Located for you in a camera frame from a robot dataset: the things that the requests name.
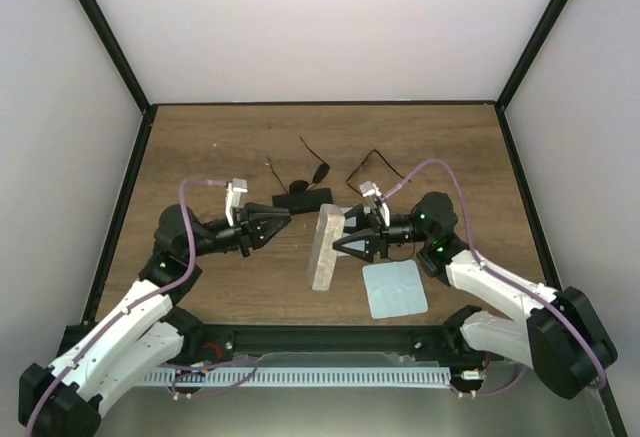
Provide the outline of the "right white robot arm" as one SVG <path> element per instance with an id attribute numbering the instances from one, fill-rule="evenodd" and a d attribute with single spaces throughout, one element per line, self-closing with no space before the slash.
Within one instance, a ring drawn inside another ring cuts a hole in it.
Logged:
<path id="1" fill-rule="evenodd" d="M 602 384 L 618 358 L 617 349 L 587 296 L 574 287 L 558 290 L 500 268 L 455 232 L 458 217 L 449 196 L 429 192 L 408 214 L 392 214 L 382 197 L 368 198 L 347 216 L 355 221 L 334 250 L 373 262 L 390 246 L 421 244 L 423 271 L 500 311 L 494 316 L 467 306 L 451 316 L 444 335 L 447 353 L 465 360 L 487 352 L 531 369 L 554 394 L 572 399 Z"/>

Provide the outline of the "gold-trimmed black sunglasses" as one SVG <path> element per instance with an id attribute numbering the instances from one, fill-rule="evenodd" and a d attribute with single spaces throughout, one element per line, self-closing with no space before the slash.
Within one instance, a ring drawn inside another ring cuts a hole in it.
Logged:
<path id="1" fill-rule="evenodd" d="M 404 175 L 378 149 L 370 150 L 345 179 L 345 184 L 356 194 L 360 185 L 371 181 L 382 192 L 388 191 L 401 181 Z"/>

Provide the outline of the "grey glasses case green lining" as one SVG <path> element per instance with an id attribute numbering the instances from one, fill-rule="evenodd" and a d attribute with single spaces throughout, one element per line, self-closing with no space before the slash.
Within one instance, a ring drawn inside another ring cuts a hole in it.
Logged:
<path id="1" fill-rule="evenodd" d="M 345 216 L 334 204 L 320 207 L 308 265 L 308 278 L 313 291 L 328 291 L 337 261 L 333 243 L 342 237 Z"/>

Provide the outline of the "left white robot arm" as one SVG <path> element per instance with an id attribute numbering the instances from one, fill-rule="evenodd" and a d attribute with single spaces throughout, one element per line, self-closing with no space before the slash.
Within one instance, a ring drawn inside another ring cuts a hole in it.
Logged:
<path id="1" fill-rule="evenodd" d="M 20 376 L 18 418 L 29 436 L 92 436 L 103 418 L 155 368 L 204 349 L 201 322 L 179 308 L 201 275 L 201 255 L 264 247 L 291 221 L 288 210 L 248 203 L 200 222 L 179 204 L 160 215 L 153 252 L 121 301 L 81 340 Z"/>

